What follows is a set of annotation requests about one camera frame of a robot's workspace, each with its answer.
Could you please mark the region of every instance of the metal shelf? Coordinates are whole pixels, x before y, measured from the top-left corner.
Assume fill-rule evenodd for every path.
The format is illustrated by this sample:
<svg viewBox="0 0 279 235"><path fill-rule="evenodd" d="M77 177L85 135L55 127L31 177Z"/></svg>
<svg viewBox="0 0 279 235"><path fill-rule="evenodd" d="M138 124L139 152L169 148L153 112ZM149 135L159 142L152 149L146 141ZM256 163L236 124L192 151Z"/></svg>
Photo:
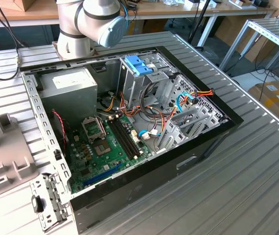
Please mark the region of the metal shelf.
<svg viewBox="0 0 279 235"><path fill-rule="evenodd" d="M223 70L227 63L229 62L231 56L235 52L235 49L243 39L245 33L247 32L247 29L251 28L256 31L256 33L253 35L251 40L248 42L247 46L242 52L242 55L250 48L250 46L253 44L254 40L256 39L258 34L261 34L277 44L279 46L279 19L277 18L271 18L271 19L257 19L257 20L247 20L241 29L240 33L238 34L237 38L233 42L232 46L230 47L228 53L224 57L223 61L221 62L219 68ZM274 56L271 63L268 64L267 67L270 67L271 64L277 59L279 56L279 52Z"/></svg>

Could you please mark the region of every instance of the desk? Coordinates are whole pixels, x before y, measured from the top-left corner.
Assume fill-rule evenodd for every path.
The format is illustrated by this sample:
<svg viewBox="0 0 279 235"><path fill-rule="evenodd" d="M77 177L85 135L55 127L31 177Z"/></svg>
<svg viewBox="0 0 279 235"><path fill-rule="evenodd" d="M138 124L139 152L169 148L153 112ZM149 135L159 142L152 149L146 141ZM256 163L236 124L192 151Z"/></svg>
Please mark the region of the desk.
<svg viewBox="0 0 279 235"><path fill-rule="evenodd" d="M110 49L165 46L243 119L202 163L179 175L122 211L83 233L84 235L246 235L279 234L279 120L228 76L169 32L126 36ZM20 49L24 65L58 61L53 46ZM0 51L0 73L13 73L15 51ZM45 146L21 77L0 81L0 114L9 112L22 128L35 164L51 172ZM0 235L41 235L31 204L28 184L0 195ZM49 235L74 235L69 217Z"/></svg>
<svg viewBox="0 0 279 235"><path fill-rule="evenodd" d="M208 9L205 17L210 17L207 26L202 34L198 46L205 44L207 37L218 16L235 16L235 15L264 15L265 18L271 17L277 8L271 6L268 9L260 8L242 10L224 0L222 4L218 4L216 8ZM9 9L3 10L12 26L27 25L44 25L58 24L58 9L54 0L36 0L36 2L28 9L27 12L13 11ZM167 6L162 2L140 2L138 4L137 20L148 19L169 19L169 18L185 18L194 17L196 8L186 8L183 4L178 6ZM134 18L134 13L129 11L129 19Z"/></svg>

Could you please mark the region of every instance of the pci slot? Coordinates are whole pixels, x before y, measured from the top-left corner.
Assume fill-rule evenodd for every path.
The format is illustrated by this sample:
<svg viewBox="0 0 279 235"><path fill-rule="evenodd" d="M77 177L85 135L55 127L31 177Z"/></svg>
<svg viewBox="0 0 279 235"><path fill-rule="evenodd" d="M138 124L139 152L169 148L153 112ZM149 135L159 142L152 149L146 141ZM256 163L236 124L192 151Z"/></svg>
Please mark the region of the pci slot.
<svg viewBox="0 0 279 235"><path fill-rule="evenodd" d="M131 137L127 134L126 130L122 126L118 119L109 121L109 127L115 135L116 139L122 146L129 160L132 160L135 156L140 156L140 152Z"/></svg>
<svg viewBox="0 0 279 235"><path fill-rule="evenodd" d="M97 175L97 176L95 176L95 177L85 181L83 183L83 185L84 186L88 186L88 185L91 185L91 184L93 184L93 183L95 183L95 182L97 182L99 180L102 180L102 179L104 179L106 177L109 177L113 173L116 173L119 170L120 166L121 166L121 164L116 165L114 168L112 168L110 170L107 170L107 171L105 171L105 172L103 172L103 173L101 173L101 174L99 174L99 175Z"/></svg>

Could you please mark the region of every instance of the slotted aluminum table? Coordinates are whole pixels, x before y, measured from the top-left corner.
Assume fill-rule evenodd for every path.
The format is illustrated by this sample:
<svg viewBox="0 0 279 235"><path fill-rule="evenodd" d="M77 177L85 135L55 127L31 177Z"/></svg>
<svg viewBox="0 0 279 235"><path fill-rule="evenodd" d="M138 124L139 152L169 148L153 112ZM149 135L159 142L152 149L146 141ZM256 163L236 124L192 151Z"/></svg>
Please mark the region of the slotted aluminum table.
<svg viewBox="0 0 279 235"><path fill-rule="evenodd" d="M89 235L279 234L279 120L179 36L127 36L111 49L165 46L241 117L243 124L205 161L119 213ZM21 49L24 65L58 61L52 46ZM0 51L0 74L12 74L14 50ZM0 82L0 114L16 117L41 173L51 172L21 77ZM0 196L0 235L42 234L28 184ZM50 235L76 234L71 217Z"/></svg>
<svg viewBox="0 0 279 235"><path fill-rule="evenodd" d="M279 46L279 19L278 18L247 20L243 28L241 29L240 33L238 34L237 38L233 42L232 46L230 47L228 53L226 54L223 61L221 62L219 66L221 70L223 70L226 67L227 63L229 62L230 58L235 52L237 46L244 38L244 35L247 32L248 28L255 30L255 33L253 34L253 36L251 37L251 39L243 49L241 53L242 55L245 54L247 50L249 50L249 48L254 43L258 34L261 34L262 36L266 37L267 39L271 40L272 42L274 42ZM267 69L275 62L278 56L279 56L279 51L276 53L276 55L266 66Z"/></svg>

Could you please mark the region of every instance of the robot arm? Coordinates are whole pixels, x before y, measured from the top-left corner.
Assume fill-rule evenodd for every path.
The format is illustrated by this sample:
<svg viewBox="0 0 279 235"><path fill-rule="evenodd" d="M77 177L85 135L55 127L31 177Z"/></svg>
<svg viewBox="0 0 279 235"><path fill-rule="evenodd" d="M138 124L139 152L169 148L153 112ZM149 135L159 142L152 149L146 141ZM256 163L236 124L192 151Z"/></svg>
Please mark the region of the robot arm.
<svg viewBox="0 0 279 235"><path fill-rule="evenodd" d="M126 32L118 0L57 0L60 35L58 52L64 59L93 55L93 43L115 46Z"/></svg>

